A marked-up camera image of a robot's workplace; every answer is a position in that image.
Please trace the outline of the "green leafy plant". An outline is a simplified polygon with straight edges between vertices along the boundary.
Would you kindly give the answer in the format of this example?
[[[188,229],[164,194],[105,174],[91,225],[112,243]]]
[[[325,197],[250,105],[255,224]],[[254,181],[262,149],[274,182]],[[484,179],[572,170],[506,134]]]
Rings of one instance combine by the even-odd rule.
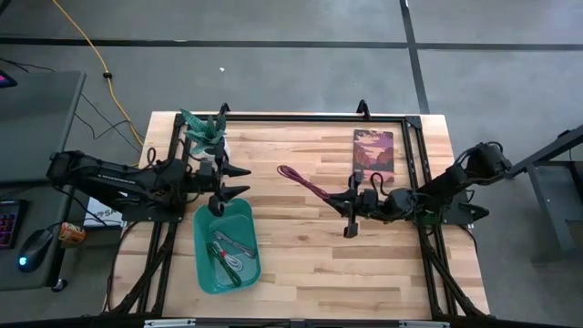
[[[208,116],[206,120],[202,120],[186,109],[181,109],[180,112],[187,125],[185,137],[195,143],[191,150],[193,155],[211,151],[224,140],[227,123],[224,113],[219,113],[215,118]]]

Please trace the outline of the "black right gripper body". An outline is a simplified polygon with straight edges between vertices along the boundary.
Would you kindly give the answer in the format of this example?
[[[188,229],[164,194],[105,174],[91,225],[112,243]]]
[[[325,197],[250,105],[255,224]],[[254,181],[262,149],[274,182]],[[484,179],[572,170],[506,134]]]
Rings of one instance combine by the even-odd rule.
[[[349,189],[355,189],[355,201],[351,202],[354,218],[352,220],[347,219],[347,226],[343,230],[343,237],[347,239],[358,235],[359,224],[356,221],[357,216],[378,220],[383,224],[388,223],[387,216],[382,213],[382,205],[378,199],[378,192],[373,189],[365,189],[363,192],[358,191],[362,180],[363,174],[360,171],[355,171],[348,179]]]

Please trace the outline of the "black aluminium frame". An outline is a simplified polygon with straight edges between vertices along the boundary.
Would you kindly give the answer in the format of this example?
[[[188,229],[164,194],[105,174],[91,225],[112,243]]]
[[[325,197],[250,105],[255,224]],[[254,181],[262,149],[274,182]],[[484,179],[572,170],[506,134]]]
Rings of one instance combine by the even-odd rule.
[[[151,283],[147,304],[161,296],[166,317],[281,319],[427,319],[430,305],[418,233],[409,222],[362,220],[355,238],[345,220],[303,186],[277,173],[281,164],[331,192],[346,189],[358,128],[394,135],[395,187],[437,176],[455,159],[442,115],[231,112],[227,137],[253,211],[261,277],[238,292],[199,287],[192,219],[187,208],[166,269]]]

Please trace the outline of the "teal plastic bin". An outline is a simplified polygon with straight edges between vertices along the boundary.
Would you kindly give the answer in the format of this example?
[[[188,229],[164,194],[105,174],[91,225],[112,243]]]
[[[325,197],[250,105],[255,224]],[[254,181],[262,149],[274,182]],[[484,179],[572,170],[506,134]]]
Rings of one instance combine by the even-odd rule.
[[[199,287],[208,294],[251,287],[261,277],[261,257],[249,202],[235,199],[224,214],[202,205],[193,216],[194,251]]]

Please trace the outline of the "notebook with sunset cover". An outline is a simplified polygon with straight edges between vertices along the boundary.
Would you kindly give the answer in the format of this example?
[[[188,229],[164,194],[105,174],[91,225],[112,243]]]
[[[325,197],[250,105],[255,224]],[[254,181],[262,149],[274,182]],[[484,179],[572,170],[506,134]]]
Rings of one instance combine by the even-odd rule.
[[[353,132],[353,171],[361,172],[363,180],[379,173],[385,182],[393,182],[394,134],[356,129]]]

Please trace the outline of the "black computer mouse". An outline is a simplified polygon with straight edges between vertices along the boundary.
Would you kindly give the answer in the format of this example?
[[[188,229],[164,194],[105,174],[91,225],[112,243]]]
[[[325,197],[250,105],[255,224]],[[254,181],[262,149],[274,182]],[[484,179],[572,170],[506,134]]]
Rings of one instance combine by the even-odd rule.
[[[48,229],[34,231],[21,247],[17,257],[17,268],[21,272],[33,272],[43,262],[47,250],[54,239]]]

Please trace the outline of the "silver metal bracket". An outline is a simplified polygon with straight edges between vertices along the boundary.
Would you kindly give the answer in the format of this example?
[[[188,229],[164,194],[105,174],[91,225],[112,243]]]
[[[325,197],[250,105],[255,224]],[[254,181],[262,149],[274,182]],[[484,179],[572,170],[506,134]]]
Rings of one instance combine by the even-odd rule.
[[[157,319],[146,320],[143,328],[195,328],[195,319]]]
[[[400,321],[398,328],[451,328],[450,323],[436,321]]]

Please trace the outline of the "black backlit keyboard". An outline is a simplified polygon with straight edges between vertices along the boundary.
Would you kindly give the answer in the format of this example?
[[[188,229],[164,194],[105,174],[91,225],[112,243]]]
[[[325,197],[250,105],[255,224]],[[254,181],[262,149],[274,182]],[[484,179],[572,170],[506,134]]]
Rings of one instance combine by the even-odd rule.
[[[0,200],[0,250],[15,247],[25,211],[25,200]]]

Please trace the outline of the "small orange box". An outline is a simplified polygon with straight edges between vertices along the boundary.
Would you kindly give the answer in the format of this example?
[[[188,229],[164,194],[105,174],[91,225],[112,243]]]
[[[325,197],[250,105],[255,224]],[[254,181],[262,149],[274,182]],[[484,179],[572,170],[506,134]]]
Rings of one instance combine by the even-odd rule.
[[[80,244],[86,237],[86,231],[75,224],[63,222],[59,228],[58,239],[64,243]]]

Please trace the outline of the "black metal stand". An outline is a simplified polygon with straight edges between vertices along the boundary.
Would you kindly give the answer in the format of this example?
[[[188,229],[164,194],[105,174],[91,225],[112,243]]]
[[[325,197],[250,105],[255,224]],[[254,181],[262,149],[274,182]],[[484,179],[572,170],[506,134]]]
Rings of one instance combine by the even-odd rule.
[[[583,260],[583,243],[578,246],[569,228],[573,223],[583,225],[583,159],[557,159],[559,155],[569,155],[577,146],[583,146],[583,125],[562,132],[506,174],[507,179],[528,175],[547,233],[555,244],[532,259],[535,265]]]

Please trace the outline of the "white round plant pot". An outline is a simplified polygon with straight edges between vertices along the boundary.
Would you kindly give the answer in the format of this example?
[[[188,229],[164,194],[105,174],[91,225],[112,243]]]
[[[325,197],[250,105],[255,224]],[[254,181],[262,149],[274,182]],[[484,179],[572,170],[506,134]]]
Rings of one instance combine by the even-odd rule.
[[[206,145],[202,150],[202,154],[209,159],[214,159],[217,155],[221,155],[224,160],[228,160],[230,158],[229,144],[225,138],[221,138],[217,144]]]

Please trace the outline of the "grey desk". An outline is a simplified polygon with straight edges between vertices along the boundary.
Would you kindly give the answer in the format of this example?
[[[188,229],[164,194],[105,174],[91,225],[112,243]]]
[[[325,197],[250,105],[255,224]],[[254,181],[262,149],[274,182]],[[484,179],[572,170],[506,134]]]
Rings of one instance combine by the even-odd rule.
[[[19,231],[12,248],[0,247],[0,292],[61,287],[64,257],[59,224],[79,213],[69,187],[55,190],[46,172],[50,156],[63,151],[86,75],[70,72],[14,72],[14,87],[0,87],[0,220],[7,205],[18,205]],[[33,272],[18,269],[20,249],[35,231],[49,227],[55,237]]]

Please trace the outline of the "white printed paper sheet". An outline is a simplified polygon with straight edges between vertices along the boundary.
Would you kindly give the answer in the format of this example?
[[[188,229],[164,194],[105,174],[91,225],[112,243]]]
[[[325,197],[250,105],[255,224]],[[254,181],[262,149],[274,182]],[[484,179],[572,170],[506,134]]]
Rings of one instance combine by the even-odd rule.
[[[127,224],[122,220],[122,214],[109,208],[103,203],[93,198],[88,199],[88,213],[85,216],[85,227],[126,227]]]

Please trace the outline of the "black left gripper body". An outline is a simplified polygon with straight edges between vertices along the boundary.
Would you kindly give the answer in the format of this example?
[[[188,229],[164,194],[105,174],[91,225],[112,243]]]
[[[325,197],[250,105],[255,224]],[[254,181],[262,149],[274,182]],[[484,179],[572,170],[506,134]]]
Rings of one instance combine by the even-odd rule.
[[[225,200],[222,196],[222,167],[224,164],[224,144],[218,144],[214,149],[214,160],[203,159],[196,171],[196,181],[199,192],[212,192],[209,198],[209,210],[215,216],[222,216],[225,209]]]

